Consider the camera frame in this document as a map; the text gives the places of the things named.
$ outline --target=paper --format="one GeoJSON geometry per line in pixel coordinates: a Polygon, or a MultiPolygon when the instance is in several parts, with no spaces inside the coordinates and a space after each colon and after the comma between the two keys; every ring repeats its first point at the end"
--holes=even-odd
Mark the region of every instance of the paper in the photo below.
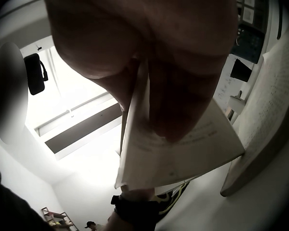
{"type": "Polygon", "coordinates": [[[116,187],[165,186],[200,176],[244,152],[223,111],[212,100],[195,128],[169,143],[149,127],[149,79],[141,66],[127,116],[116,187]]]}
{"type": "Polygon", "coordinates": [[[245,154],[231,164],[230,187],[279,129],[289,107],[289,30],[264,56],[255,86],[240,115],[238,136],[245,154]]]}

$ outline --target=paper sheet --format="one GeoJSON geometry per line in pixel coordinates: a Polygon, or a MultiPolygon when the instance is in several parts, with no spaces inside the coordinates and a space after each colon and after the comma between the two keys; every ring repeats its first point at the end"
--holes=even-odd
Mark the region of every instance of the paper sheet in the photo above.
{"type": "Polygon", "coordinates": [[[238,136],[245,154],[232,163],[223,189],[231,186],[268,144],[289,107],[289,30],[263,56],[264,63],[240,118],[238,136]]]}

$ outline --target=wrist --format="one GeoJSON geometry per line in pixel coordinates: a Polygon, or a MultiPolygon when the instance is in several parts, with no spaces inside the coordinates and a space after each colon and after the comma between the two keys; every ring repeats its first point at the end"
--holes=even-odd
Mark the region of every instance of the wrist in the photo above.
{"type": "Polygon", "coordinates": [[[121,187],[122,193],[121,197],[130,202],[145,202],[152,199],[154,196],[154,189],[137,189],[128,190],[127,186],[121,187]]]}

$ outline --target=shelf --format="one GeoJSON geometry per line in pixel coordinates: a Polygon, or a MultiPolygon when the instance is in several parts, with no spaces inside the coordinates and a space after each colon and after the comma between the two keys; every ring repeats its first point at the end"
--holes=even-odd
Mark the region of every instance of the shelf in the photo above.
{"type": "Polygon", "coordinates": [[[69,228],[71,226],[73,226],[74,224],[71,225],[53,225],[53,228],[61,228],[61,229],[65,229],[65,228],[69,228]]]}
{"type": "Polygon", "coordinates": [[[56,212],[51,212],[51,215],[53,215],[55,218],[65,218],[66,217],[66,215],[62,215],[62,214],[59,214],[56,212]]]}

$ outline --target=person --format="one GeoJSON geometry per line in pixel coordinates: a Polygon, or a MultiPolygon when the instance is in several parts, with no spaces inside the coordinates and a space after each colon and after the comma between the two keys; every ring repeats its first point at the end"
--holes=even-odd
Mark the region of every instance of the person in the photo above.
{"type": "MultiPolygon", "coordinates": [[[[237,33],[233,0],[45,3],[59,55],[111,93],[123,111],[129,107],[139,63],[148,60],[151,126],[169,142],[187,134],[205,111],[237,33]]],[[[130,191],[124,186],[120,198],[140,205],[153,195],[154,189],[130,191]]],[[[23,230],[52,230],[26,201],[1,185],[0,176],[4,224],[1,214],[12,214],[9,223],[23,230]]],[[[113,212],[104,231],[135,230],[127,220],[113,212]]],[[[153,230],[147,222],[142,229],[153,230]]]]}
{"type": "Polygon", "coordinates": [[[86,229],[87,228],[90,228],[92,231],[102,231],[104,229],[105,226],[103,225],[99,225],[99,224],[96,224],[95,222],[93,221],[88,221],[87,222],[87,226],[85,227],[86,229]]]}

